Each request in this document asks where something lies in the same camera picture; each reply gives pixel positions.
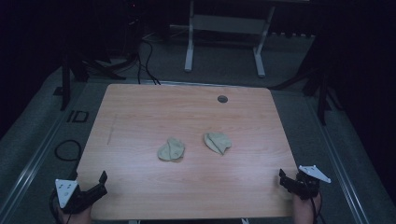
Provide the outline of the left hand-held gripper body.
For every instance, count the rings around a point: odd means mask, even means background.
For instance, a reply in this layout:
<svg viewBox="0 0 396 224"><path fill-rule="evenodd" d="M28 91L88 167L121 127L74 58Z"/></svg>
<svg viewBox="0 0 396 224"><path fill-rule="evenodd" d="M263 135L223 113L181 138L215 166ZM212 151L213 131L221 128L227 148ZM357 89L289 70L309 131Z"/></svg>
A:
<svg viewBox="0 0 396 224"><path fill-rule="evenodd" d="M101 198L101 187L81 191L77 180L55 180L58 204L66 214L78 214Z"/></svg>

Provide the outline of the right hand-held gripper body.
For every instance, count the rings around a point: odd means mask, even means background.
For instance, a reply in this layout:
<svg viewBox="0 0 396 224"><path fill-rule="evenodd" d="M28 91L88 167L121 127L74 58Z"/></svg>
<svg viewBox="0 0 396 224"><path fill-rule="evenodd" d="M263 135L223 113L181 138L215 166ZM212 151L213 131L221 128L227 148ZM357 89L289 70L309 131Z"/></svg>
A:
<svg viewBox="0 0 396 224"><path fill-rule="evenodd" d="M320 182L330 184L331 179L322 173L316 165L298 167L290 192L298 195L301 200L318 196Z"/></svg>

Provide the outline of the beige sock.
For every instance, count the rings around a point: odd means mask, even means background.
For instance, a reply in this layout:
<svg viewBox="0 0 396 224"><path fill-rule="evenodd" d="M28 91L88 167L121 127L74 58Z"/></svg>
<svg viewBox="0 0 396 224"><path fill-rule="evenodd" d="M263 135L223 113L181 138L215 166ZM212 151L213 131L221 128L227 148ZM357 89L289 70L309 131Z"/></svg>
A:
<svg viewBox="0 0 396 224"><path fill-rule="evenodd" d="M185 145L174 137L167 139L157 152L157 156L162 161L177 161L184 155Z"/></svg>
<svg viewBox="0 0 396 224"><path fill-rule="evenodd" d="M204 141L212 151L220 155L232 146L230 138L225 133L205 133Z"/></svg>

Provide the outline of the person's right hand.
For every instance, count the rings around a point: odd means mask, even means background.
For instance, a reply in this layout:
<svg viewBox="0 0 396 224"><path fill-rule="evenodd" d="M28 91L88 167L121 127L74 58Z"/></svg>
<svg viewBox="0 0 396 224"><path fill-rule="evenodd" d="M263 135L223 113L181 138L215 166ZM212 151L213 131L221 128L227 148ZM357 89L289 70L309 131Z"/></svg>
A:
<svg viewBox="0 0 396 224"><path fill-rule="evenodd" d="M292 195L292 220L294 224L314 224L321 208L321 194L313 200L301 200Z"/></svg>

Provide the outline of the person's left hand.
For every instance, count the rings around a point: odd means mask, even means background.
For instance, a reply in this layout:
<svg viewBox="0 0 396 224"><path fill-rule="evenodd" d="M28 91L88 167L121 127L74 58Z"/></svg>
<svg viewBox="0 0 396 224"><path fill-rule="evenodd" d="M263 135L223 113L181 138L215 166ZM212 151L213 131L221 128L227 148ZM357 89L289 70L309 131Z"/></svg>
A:
<svg viewBox="0 0 396 224"><path fill-rule="evenodd" d="M62 224L92 224L91 206L78 214L66 214L62 209L58 211Z"/></svg>

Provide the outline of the black metal stand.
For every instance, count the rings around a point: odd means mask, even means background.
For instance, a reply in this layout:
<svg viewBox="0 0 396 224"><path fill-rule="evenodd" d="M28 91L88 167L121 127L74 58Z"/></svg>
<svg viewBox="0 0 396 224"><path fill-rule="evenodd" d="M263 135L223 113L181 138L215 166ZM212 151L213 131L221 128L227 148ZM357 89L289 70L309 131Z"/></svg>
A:
<svg viewBox="0 0 396 224"><path fill-rule="evenodd" d="M280 91L287 88L288 86L302 81L303 79L307 79L303 87L303 94L304 96L313 96L316 92L318 92L317 116L319 122L325 126L325 110L329 107L327 97L332 99L338 109L342 109L342 107L335 102L334 98L328 91L330 73L330 68L311 68L305 72L298 72L296 76L280 84L269 87L269 90Z"/></svg>
<svg viewBox="0 0 396 224"><path fill-rule="evenodd" d="M87 64L88 66L96 69L99 73L117 80L124 80L124 77L115 74L114 71L124 68L132 63L131 60L126 60L125 62L122 63L117 63L110 66L104 66L99 64L97 61L89 59L88 57L78 52L75 56L75 59L77 59L81 64ZM62 86L58 87L54 92L54 94L62 96L62 106L61 106L62 111L66 110L71 99L71 80L70 80L71 65L76 66L76 63L73 63L69 55L65 54L62 58Z"/></svg>

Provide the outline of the black computer tower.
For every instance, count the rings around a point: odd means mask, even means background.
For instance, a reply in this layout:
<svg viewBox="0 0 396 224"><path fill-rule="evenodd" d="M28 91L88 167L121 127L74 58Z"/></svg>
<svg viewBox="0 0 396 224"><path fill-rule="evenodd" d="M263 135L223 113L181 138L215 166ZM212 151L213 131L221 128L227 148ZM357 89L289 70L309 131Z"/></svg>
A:
<svg viewBox="0 0 396 224"><path fill-rule="evenodd" d="M123 0L125 11L125 43L123 52L128 60L134 58L142 42L145 6L143 0Z"/></svg>

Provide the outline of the metal floor rail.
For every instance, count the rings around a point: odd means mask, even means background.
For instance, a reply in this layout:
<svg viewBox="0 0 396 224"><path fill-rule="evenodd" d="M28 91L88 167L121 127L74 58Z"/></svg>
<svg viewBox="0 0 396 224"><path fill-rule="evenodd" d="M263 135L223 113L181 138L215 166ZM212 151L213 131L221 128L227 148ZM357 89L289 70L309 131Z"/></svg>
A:
<svg viewBox="0 0 396 224"><path fill-rule="evenodd" d="M344 197L348 204L349 210L355 220L355 223L370 224L370 221L361 205L360 197L349 178L347 169L341 161L341 158L338 154L338 151L336 150L335 144L329 134L327 127L323 125L319 120L313 101L310 99L305 99L305 101L311 115L314 117L314 121L318 126L319 132L324 139L329 160L332 164L332 168L343 191Z"/></svg>
<svg viewBox="0 0 396 224"><path fill-rule="evenodd" d="M0 141L0 224L7 224L50 151L62 120L26 126Z"/></svg>

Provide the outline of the white desk frame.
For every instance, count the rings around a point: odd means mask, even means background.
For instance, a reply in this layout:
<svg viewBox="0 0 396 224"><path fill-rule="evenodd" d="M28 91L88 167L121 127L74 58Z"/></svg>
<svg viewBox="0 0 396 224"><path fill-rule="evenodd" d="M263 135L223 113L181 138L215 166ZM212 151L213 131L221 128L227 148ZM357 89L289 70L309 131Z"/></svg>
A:
<svg viewBox="0 0 396 224"><path fill-rule="evenodd" d="M200 30L221 33L258 35L261 39L252 49L253 57L258 77L265 77L266 73L264 71L262 60L262 49L265 39L268 35L275 10L275 7L270 7L265 20L202 15L196 14L194 12L194 0L190 0L189 37L184 71L190 72L192 70L194 55L193 35L195 30Z"/></svg>

